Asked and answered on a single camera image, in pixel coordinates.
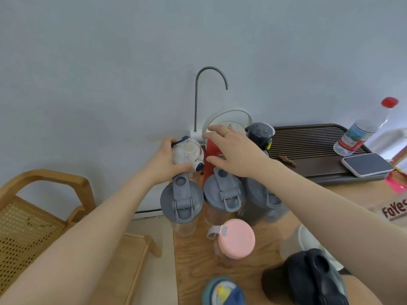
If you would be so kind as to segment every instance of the white cup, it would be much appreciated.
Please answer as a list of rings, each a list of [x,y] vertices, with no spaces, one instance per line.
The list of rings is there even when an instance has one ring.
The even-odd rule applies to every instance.
[[[299,225],[288,239],[281,242],[280,256],[285,261],[289,256],[300,251],[307,251],[311,248],[318,248],[325,252],[329,262],[339,271],[343,269],[341,265],[322,245],[321,243],[309,232],[304,225]]]

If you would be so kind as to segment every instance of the wall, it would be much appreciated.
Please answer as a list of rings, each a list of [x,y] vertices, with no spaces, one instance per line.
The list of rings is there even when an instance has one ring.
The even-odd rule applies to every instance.
[[[230,91],[201,75],[199,124],[244,107],[276,126],[349,126],[405,98],[406,11],[406,0],[0,0],[0,183],[58,169],[88,177],[100,203],[162,135],[191,128],[207,65]],[[405,127],[406,111],[384,130]],[[159,208],[162,188],[140,210]],[[60,216],[77,203],[60,186],[23,194]]]

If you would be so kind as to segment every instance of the floor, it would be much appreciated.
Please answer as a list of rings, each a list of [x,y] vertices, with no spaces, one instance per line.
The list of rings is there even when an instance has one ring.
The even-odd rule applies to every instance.
[[[164,216],[132,220],[127,232],[149,235],[162,248],[162,258],[147,260],[134,298],[134,305],[178,304],[173,231]]]

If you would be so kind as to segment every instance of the red bottle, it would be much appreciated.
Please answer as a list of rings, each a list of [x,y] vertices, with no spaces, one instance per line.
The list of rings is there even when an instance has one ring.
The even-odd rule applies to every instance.
[[[204,163],[204,168],[203,168],[203,184],[205,184],[205,181],[214,173],[213,169],[215,168],[214,165],[212,165],[211,163],[208,163],[206,161],[206,158],[208,156],[219,156],[220,154],[222,154],[222,151],[216,146],[216,144],[214,144],[212,142],[212,140],[208,139],[207,143],[206,143],[206,152],[205,152],[205,157],[203,159],[203,163]]]

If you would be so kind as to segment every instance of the faucet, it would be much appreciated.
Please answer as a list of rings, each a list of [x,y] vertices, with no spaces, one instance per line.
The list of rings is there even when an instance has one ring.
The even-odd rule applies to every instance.
[[[213,69],[214,71],[217,71],[219,74],[221,74],[223,80],[225,81],[225,87],[227,90],[229,90],[229,85],[227,83],[227,79],[224,73],[219,68],[213,67],[213,66],[206,66],[202,68],[200,71],[198,71],[197,77],[195,79],[195,120],[194,120],[194,132],[197,131],[197,104],[198,104],[198,78],[200,74],[207,70],[207,69]]]

